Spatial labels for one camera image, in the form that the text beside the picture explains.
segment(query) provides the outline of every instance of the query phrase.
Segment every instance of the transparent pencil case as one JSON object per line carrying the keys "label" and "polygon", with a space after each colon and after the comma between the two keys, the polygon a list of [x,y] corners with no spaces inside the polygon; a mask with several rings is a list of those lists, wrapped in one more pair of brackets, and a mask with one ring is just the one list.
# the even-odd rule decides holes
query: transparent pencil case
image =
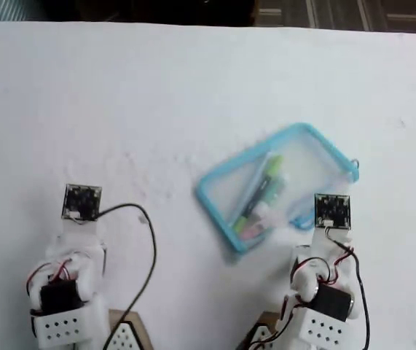
{"label": "transparent pencil case", "polygon": [[233,249],[245,253],[277,227],[309,230],[315,193],[345,194],[358,178],[358,161],[297,123],[217,166],[196,194]]}

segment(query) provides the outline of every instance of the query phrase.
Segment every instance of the red wire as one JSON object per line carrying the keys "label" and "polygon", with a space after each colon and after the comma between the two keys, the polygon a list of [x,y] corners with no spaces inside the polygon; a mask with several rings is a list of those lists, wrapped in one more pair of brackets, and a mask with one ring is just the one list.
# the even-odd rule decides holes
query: red wire
{"label": "red wire", "polygon": [[36,270],[34,270],[30,276],[26,279],[26,294],[28,294],[28,296],[30,295],[30,287],[29,284],[31,282],[31,280],[33,279],[33,277],[39,272],[39,270],[41,270],[44,266],[48,266],[50,265],[50,262],[45,262],[44,264],[40,265]]}
{"label": "red wire", "polygon": [[294,271],[292,272],[292,276],[291,276],[291,278],[290,278],[291,282],[294,280],[295,273],[296,273],[296,272],[297,272],[300,268],[302,268],[303,266],[305,266],[306,264],[308,264],[308,263],[309,263],[310,261],[312,261],[312,260],[320,260],[320,261],[324,262],[324,263],[326,264],[327,268],[328,268],[328,276],[327,276],[327,280],[324,280],[321,276],[319,276],[319,277],[320,277],[320,278],[319,278],[319,280],[320,280],[320,281],[325,282],[325,281],[328,281],[328,280],[331,278],[331,268],[329,267],[329,264],[327,263],[327,261],[325,261],[325,259],[323,259],[322,257],[309,257],[309,258],[307,258],[307,259],[303,260],[300,264],[298,264],[298,265],[296,266],[296,268],[295,268],[295,269],[294,269]]}
{"label": "red wire", "polygon": [[71,262],[71,259],[67,259],[64,262],[62,262],[62,264],[60,265],[59,269],[57,270],[57,272],[55,273],[55,275],[52,276],[52,278],[49,280],[49,282],[53,282],[56,279],[58,279],[59,276],[60,276],[60,274],[62,273],[63,269],[66,268],[65,267],[66,263],[69,263],[69,262]]}
{"label": "red wire", "polygon": [[336,284],[337,280],[339,279],[339,271],[337,270],[337,266],[345,259],[347,259],[350,256],[350,253],[346,253],[343,256],[341,256],[340,258],[338,258],[336,261],[334,261],[334,272],[335,272],[335,278],[331,281],[328,281],[326,284],[328,284],[329,286]]}

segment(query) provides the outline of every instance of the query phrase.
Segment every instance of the marker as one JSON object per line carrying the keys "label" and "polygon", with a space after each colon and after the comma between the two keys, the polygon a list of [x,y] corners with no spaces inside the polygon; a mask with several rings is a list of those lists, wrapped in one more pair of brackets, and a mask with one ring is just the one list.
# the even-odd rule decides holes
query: marker
{"label": "marker", "polygon": [[279,198],[285,186],[286,180],[282,176],[273,179],[264,191],[261,200],[253,208],[251,216],[255,219],[263,219]]}
{"label": "marker", "polygon": [[259,183],[258,188],[233,226],[235,232],[239,233],[243,230],[254,207],[263,197],[264,191],[267,189],[268,184],[279,174],[282,162],[282,155],[275,155],[268,160],[266,169],[264,170],[264,176]]}

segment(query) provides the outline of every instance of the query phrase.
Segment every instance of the white plastic mount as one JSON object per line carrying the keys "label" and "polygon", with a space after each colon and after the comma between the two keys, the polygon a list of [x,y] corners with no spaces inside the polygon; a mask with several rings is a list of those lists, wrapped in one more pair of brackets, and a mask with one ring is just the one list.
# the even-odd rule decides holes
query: white plastic mount
{"label": "white plastic mount", "polygon": [[295,338],[323,350],[346,350],[352,339],[350,326],[309,308],[298,308],[284,337]]}
{"label": "white plastic mount", "polygon": [[[266,326],[259,326],[256,329],[256,332],[253,335],[253,338],[251,339],[250,343],[253,343],[254,341],[263,341],[271,337],[271,332]],[[260,349],[274,349],[274,342],[271,343],[265,343],[262,346],[259,347]]]}
{"label": "white plastic mount", "polygon": [[121,323],[114,336],[112,337],[111,343],[109,344],[108,350],[141,350],[136,340],[135,334],[133,334],[132,327],[128,323]]}
{"label": "white plastic mount", "polygon": [[91,340],[94,327],[90,320],[93,320],[93,317],[92,306],[36,317],[34,326],[39,348],[47,349]]}

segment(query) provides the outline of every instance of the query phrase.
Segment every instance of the circuit board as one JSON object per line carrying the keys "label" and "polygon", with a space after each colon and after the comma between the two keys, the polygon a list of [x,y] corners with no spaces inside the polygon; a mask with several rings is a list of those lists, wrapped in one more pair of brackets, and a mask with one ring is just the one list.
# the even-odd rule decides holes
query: circuit board
{"label": "circuit board", "polygon": [[350,196],[315,194],[315,227],[350,229]]}
{"label": "circuit board", "polygon": [[102,187],[67,184],[63,199],[62,219],[96,221]]}

